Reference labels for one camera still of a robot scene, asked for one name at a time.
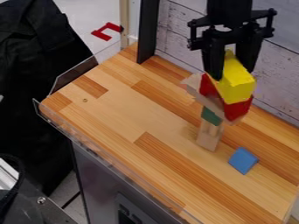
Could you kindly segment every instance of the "blue block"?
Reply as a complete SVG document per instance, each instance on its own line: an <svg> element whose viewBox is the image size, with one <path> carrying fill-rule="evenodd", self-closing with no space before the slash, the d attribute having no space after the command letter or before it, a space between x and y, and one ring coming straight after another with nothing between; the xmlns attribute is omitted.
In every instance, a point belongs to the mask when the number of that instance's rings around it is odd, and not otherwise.
<svg viewBox="0 0 299 224"><path fill-rule="evenodd" d="M257 162L259 162L257 157L255 157L250 151L241 147L236 150L228 161L230 165L244 175L247 174Z"/></svg>

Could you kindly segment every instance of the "wood grain floor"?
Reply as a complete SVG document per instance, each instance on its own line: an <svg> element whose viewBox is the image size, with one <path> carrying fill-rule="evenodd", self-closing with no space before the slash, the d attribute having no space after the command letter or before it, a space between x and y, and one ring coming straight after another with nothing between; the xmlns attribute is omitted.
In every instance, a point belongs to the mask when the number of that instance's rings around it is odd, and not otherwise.
<svg viewBox="0 0 299 224"><path fill-rule="evenodd" d="M133 45L40 109L190 223L282 223L299 184L299 130L252 107L216 152L202 149L202 106L178 86L191 74L157 56L135 61ZM246 176L227 163L239 146L260 159Z"/></svg>

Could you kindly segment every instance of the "red block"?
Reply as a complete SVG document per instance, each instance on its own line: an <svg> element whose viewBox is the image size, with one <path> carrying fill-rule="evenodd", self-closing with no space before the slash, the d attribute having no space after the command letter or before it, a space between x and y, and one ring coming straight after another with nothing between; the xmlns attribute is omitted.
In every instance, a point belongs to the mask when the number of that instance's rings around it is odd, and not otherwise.
<svg viewBox="0 0 299 224"><path fill-rule="evenodd" d="M244 116L250 109L253 99L254 97L251 96L247 101L241 101L233 104L225 104L225 102L221 98L227 120L233 121L240 116Z"/></svg>
<svg viewBox="0 0 299 224"><path fill-rule="evenodd" d="M212 84L210 78L208 77L208 74L206 73L202 75L199 93L204 96L213 95L220 97L217 88Z"/></svg>
<svg viewBox="0 0 299 224"><path fill-rule="evenodd" d="M220 94L218 93L217 88L214 87L214 85L212 84L210 78L206 73L204 73L202 76L199 93L201 93L204 96L211 95L213 97L220 98L220 100L222 101L225 116L229 121L233 121L240 116L244 116L250 109L250 106L254 98L253 96L251 96L247 101L241 101L233 104L226 104L221 98Z"/></svg>

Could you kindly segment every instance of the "wooden backdrop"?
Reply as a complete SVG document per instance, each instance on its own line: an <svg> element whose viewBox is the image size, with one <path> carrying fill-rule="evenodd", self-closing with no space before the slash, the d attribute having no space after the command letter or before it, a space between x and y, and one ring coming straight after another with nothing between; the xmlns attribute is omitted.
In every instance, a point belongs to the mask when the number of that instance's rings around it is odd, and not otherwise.
<svg viewBox="0 0 299 224"><path fill-rule="evenodd" d="M200 51L186 47L187 22L203 17L206 0L161 0L156 54L202 72ZM254 0L255 9L275 8L275 37L265 40L254 70L254 104L299 127L299 0Z"/></svg>

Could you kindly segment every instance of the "red object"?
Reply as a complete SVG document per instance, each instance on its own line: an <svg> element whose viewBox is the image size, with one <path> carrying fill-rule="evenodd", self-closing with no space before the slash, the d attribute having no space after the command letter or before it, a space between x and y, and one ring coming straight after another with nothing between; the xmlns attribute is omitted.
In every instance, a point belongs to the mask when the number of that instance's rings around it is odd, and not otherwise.
<svg viewBox="0 0 299 224"><path fill-rule="evenodd" d="M217 88L214 87L214 85L212 84L210 78L206 73L204 73L202 76L199 93L201 93L204 96L212 95L214 97L220 98L220 100L222 101L225 116L228 121L233 121L240 116L244 116L250 109L250 106L254 98L253 96L251 96L247 101L241 101L233 104L226 104L224 100L221 98L221 96L219 95Z"/></svg>
<svg viewBox="0 0 299 224"><path fill-rule="evenodd" d="M116 24L112 24L112 23L106 23L103 27L101 27L99 30L97 31L92 31L92 34L95 37L98 37L99 39L104 39L106 41L109 41L111 39L110 36L108 36L105 33L102 33L103 31L105 31L106 29L110 29L113 30L115 32L122 32L122 27Z"/></svg>
<svg viewBox="0 0 299 224"><path fill-rule="evenodd" d="M219 96L219 93L217 91L217 88L212 84L210 81L210 78L206 73L202 75L199 93L201 93L204 96L213 95L221 98Z"/></svg>
<svg viewBox="0 0 299 224"><path fill-rule="evenodd" d="M250 109L253 99L254 97L251 96L247 101L241 101L233 104L225 104L221 98L227 120L233 121L240 116L244 116Z"/></svg>

